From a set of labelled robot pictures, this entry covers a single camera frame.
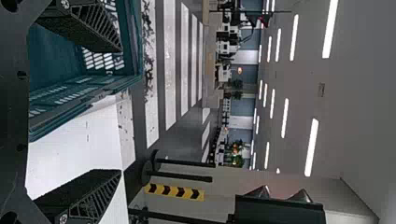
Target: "industrial machine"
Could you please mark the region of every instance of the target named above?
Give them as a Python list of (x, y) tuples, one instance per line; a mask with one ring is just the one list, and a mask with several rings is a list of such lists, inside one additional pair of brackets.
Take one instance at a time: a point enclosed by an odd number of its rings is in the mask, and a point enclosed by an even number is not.
[(89, 171), (33, 201), (28, 147), (141, 79), (133, 12), (123, 0), (1, 0), (0, 223), (100, 222), (121, 171)]
[(215, 77), (218, 82), (228, 82), (231, 79), (231, 64), (230, 63), (216, 63)]

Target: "equipment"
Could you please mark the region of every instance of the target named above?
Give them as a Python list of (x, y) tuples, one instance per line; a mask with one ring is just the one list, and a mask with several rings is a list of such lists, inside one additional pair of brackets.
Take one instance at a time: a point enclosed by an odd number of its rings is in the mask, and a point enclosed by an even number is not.
[[(141, 39), (136, 31), (137, 23), (133, 23), (137, 22), (137, 19), (130, 12), (133, 8), (129, 5), (129, 1), (118, 2), (117, 12), (120, 15), (122, 44), (119, 34), (115, 34), (116, 27), (113, 27), (113, 20), (109, 19), (102, 3), (98, 1), (1, 0), (0, 223), (64, 224), (70, 220), (70, 223), (92, 224), (99, 222), (101, 215), (106, 211), (120, 180), (120, 171), (88, 172), (36, 201), (32, 201), (27, 195), (25, 177), (29, 134), (33, 133), (34, 135), (30, 135), (32, 137), (50, 132), (81, 114), (93, 102), (103, 99), (106, 95), (125, 90), (140, 80)], [(90, 17), (85, 21), (84, 15)], [(35, 21), (57, 34), (34, 25)], [(37, 29), (46, 33), (46, 36), (63, 35), (92, 51), (107, 52), (112, 55), (109, 52), (123, 50), (125, 68), (114, 73), (111, 71), (111, 76), (107, 75), (105, 68), (102, 70), (98, 68), (94, 74), (88, 68), (84, 68), (84, 72), (78, 73), (77, 79), (64, 78), (68, 74), (55, 74), (51, 71), (50, 77), (64, 79), (47, 83), (29, 92), (33, 79), (44, 79), (40, 76), (41, 70), (56, 62), (64, 62), (62, 57), (44, 62), (36, 55), (29, 57), (28, 53), (31, 53), (29, 47), (32, 46), (41, 48), (45, 52), (39, 56), (60, 52), (64, 47), (57, 44), (34, 45), (27, 38), (32, 31), (30, 28), (33, 27), (38, 27)], [(57, 38), (56, 41), (51, 43), (64, 43), (62, 37), (54, 38)], [(67, 43), (69, 49), (79, 49), (73, 43)], [(97, 59), (101, 55), (93, 54), (93, 57)], [(82, 68), (84, 62), (82, 55), (80, 56)], [(36, 71), (38, 77), (33, 77), (33, 71)]]
[(216, 63), (216, 79), (218, 82), (228, 82), (231, 79), (231, 65), (229, 63)]
[(326, 224), (322, 204), (271, 199), (267, 186), (244, 196), (235, 195), (235, 212), (228, 215), (226, 222), (150, 212), (147, 207), (142, 210), (129, 208), (128, 212), (139, 219), (155, 218), (188, 224)]

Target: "dark metal frame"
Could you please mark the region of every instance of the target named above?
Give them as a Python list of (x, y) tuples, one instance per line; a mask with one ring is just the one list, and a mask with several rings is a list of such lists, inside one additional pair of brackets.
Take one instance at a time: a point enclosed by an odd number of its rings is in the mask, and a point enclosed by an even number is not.
[[(28, 109), (29, 109), (29, 60), (26, 36), (30, 26), (50, 4), (50, 0), (1, 0), (0, 1), (0, 218), (7, 212), (18, 215), (20, 223), (50, 223), (36, 204), (27, 195), (25, 188), (28, 155)], [(139, 61), (133, 58), (141, 54), (137, 27), (130, 20), (131, 4), (118, 0), (122, 8), (120, 23), (126, 64), (133, 64), (125, 73), (141, 77)], [(125, 41), (133, 42), (129, 46)], [(93, 98), (101, 98), (104, 90), (96, 92)]]

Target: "light strip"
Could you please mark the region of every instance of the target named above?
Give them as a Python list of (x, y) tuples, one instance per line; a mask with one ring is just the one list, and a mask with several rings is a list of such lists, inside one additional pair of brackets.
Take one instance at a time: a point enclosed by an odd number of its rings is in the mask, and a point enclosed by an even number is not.
[(264, 162), (264, 169), (268, 168), (268, 156), (270, 155), (270, 142), (267, 142), (267, 147), (265, 149), (265, 162)]
[(262, 62), (262, 45), (260, 45), (260, 50), (259, 50), (259, 63)]
[(267, 52), (267, 62), (271, 61), (271, 47), (272, 47), (272, 37), (268, 37), (268, 52)]
[(262, 80), (260, 80), (259, 100), (262, 99)]
[(273, 0), (272, 11), (275, 11), (275, 1), (276, 1), (276, 0)]
[(259, 134), (259, 127), (260, 127), (260, 116), (257, 116), (256, 134)]
[(286, 124), (288, 122), (288, 113), (289, 113), (289, 99), (286, 98), (285, 99), (285, 108), (283, 110), (282, 132), (281, 132), (282, 138), (285, 138)]
[(253, 155), (253, 170), (256, 169), (256, 152)]
[(279, 50), (280, 50), (280, 37), (282, 36), (282, 29), (277, 29), (277, 41), (276, 41), (276, 56), (275, 61), (279, 62)]
[(312, 163), (314, 162), (315, 146), (317, 144), (319, 121), (312, 119), (311, 134), (309, 134), (308, 152), (306, 154), (305, 176), (311, 176)]
[(275, 89), (273, 89), (273, 95), (271, 99), (271, 111), (270, 111), (270, 119), (274, 116), (274, 104), (275, 104)]
[(198, 19), (191, 15), (191, 107), (197, 102), (197, 36), (198, 36)]
[(331, 0), (322, 52), (322, 58), (324, 59), (330, 58), (330, 52), (332, 51), (332, 35), (334, 33), (335, 18), (337, 17), (337, 8), (338, 0)]
[[(189, 110), (189, 18), (189, 9), (181, 3), (181, 116), (185, 115)], [(165, 80), (165, 89), (167, 88), (166, 85), (169, 85), (168, 80)]]
[(250, 155), (253, 155), (253, 150), (254, 150), (254, 140), (251, 140)]
[(253, 124), (256, 124), (257, 108), (254, 108)]
[(198, 100), (202, 99), (202, 69), (204, 57), (204, 25), (199, 22), (199, 49), (198, 49)]
[(163, 6), (165, 126), (170, 129), (176, 123), (176, 2), (171, 0)]
[(265, 108), (267, 106), (267, 92), (268, 92), (268, 85), (265, 83), (264, 85), (264, 98), (262, 99), (262, 106)]
[(291, 35), (291, 47), (290, 47), (290, 61), (291, 62), (294, 61), (294, 52), (296, 50), (298, 20), (299, 20), (299, 15), (297, 14), (294, 16), (293, 34)]
[(270, 1), (271, 0), (267, 0), (267, 5), (265, 6), (265, 11), (269, 11), (270, 10)]

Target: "gray floor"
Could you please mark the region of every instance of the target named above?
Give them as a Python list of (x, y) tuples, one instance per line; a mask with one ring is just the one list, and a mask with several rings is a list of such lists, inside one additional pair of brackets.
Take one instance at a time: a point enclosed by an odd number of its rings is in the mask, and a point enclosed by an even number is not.
[[(127, 192), (127, 202), (130, 203), (142, 188), (139, 175), (142, 164), (149, 158), (153, 149), (159, 149), (159, 157), (168, 156), (173, 160), (201, 161), (204, 151), (202, 150), (202, 134), (208, 122), (211, 131), (206, 143), (213, 138), (218, 127), (218, 110), (211, 109), (211, 113), (205, 122), (203, 119), (202, 101), (198, 101), (191, 107), (191, 88), (189, 88), (189, 111), (181, 117), (180, 98), (180, 62), (181, 62), (181, 2), (183, 2), (193, 13), (198, 21), (202, 20), (202, 1), (195, 0), (176, 0), (176, 106), (177, 123), (168, 131), (165, 130), (165, 89), (164, 89), (164, 39), (163, 39), (163, 0), (156, 1), (156, 34), (157, 34), (157, 81), (158, 81), (158, 110), (159, 110), (159, 132), (160, 139), (147, 149), (146, 140), (146, 121), (144, 106), (144, 82), (139, 82), (131, 89), (134, 109), (134, 143), (136, 161), (125, 170), (125, 185)], [(189, 62), (191, 61), (191, 29), (189, 33)], [(189, 86), (191, 85), (191, 63), (189, 63)]]

